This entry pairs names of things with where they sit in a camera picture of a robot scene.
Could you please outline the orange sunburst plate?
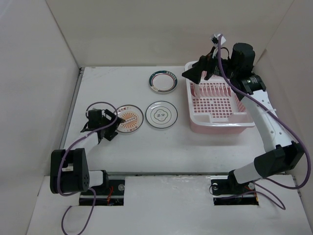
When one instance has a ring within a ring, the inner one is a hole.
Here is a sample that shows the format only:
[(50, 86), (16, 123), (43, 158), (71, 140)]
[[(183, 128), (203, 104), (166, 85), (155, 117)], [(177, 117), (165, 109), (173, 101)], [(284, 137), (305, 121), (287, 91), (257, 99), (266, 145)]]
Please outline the orange sunburst plate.
[(200, 85), (196, 83), (194, 83), (194, 95), (196, 98), (201, 97)]
[(135, 105), (122, 105), (117, 108), (118, 117), (124, 120), (119, 124), (118, 132), (132, 133), (138, 130), (144, 121), (144, 114), (140, 108)]

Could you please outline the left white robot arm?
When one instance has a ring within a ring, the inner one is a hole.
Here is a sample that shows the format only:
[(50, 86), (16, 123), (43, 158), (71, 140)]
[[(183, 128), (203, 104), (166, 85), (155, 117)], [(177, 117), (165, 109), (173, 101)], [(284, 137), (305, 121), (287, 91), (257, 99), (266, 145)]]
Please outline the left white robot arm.
[(72, 195), (92, 187), (98, 194), (109, 190), (105, 170), (90, 171), (87, 154), (103, 139), (111, 141), (124, 120), (108, 109), (87, 111), (87, 123), (81, 135), (67, 149), (56, 149), (50, 158), (50, 190), (54, 194)]

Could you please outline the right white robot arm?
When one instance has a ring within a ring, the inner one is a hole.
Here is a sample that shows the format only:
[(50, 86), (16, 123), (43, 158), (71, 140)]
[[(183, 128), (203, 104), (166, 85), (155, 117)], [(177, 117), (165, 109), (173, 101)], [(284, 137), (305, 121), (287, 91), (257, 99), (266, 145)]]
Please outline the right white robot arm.
[(255, 52), (246, 43), (236, 43), (232, 54), (221, 58), (221, 43), (215, 43), (207, 55), (185, 66), (182, 76), (193, 84), (193, 91), (202, 82), (212, 76), (224, 79), (238, 100), (249, 110), (261, 135), (265, 154), (250, 164), (232, 170), (227, 179), (215, 180), (216, 194), (240, 194), (248, 184), (260, 179), (293, 169), (307, 149), (299, 137), (284, 123), (273, 110), (262, 79), (253, 73)]

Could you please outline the pink plastic dish rack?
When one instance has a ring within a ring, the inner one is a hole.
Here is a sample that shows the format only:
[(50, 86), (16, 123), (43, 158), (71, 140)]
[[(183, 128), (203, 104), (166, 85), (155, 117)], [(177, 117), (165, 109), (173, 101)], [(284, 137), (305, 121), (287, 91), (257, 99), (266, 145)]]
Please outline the pink plastic dish rack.
[(201, 78), (201, 97), (194, 95), (194, 83), (186, 79), (191, 130), (200, 134), (239, 134), (255, 123), (222, 77)]

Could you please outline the green rimmed white plate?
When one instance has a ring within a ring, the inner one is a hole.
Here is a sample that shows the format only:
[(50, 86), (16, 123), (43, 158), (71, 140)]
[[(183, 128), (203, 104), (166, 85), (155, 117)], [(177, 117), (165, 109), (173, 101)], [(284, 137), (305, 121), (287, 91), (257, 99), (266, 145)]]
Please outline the green rimmed white plate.
[(170, 71), (159, 70), (154, 72), (149, 78), (150, 88), (157, 93), (170, 93), (178, 85), (177, 77)]

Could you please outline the white plate with characters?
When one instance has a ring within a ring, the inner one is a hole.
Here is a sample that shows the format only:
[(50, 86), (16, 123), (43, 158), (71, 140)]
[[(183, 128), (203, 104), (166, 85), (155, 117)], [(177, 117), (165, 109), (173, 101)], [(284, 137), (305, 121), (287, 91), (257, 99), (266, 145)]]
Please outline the white plate with characters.
[(178, 116), (176, 107), (168, 101), (156, 101), (150, 104), (145, 111), (147, 122), (157, 129), (172, 127)]

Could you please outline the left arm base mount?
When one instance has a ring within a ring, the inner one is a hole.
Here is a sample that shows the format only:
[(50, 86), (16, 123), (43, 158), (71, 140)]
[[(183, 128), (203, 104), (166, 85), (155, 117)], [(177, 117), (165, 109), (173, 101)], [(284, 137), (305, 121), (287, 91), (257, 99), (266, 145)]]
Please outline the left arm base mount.
[[(125, 178), (110, 179), (108, 188), (96, 186), (93, 189), (96, 192), (95, 206), (124, 205)], [(79, 206), (92, 206), (93, 199), (93, 193), (90, 190), (82, 192), (79, 197)]]

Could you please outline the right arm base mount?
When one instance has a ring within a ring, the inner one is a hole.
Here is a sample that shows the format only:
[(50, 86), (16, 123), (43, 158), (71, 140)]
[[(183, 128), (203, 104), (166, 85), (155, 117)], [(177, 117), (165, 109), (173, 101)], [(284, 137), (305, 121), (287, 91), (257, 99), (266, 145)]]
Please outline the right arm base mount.
[(215, 206), (259, 205), (252, 182), (231, 187), (227, 179), (213, 178), (209, 192), (213, 195)]

